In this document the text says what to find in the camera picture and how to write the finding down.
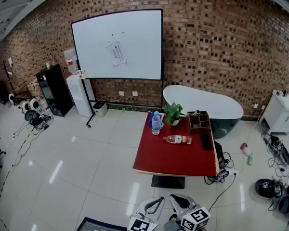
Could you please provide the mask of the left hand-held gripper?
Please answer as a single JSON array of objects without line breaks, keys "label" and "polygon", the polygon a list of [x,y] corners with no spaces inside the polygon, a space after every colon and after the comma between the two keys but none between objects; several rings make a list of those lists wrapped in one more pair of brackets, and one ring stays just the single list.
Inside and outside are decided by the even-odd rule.
[{"label": "left hand-held gripper", "polygon": [[130,216],[128,231],[154,231],[165,204],[164,197],[154,197],[140,203],[137,212]]}]

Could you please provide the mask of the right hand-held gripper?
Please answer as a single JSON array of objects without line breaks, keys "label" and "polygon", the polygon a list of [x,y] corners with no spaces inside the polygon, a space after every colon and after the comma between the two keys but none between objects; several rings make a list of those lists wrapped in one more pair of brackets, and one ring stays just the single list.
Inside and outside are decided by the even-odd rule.
[{"label": "right hand-held gripper", "polygon": [[199,231],[204,228],[211,214],[205,207],[183,194],[171,194],[170,203],[177,214],[177,224],[183,231]]}]

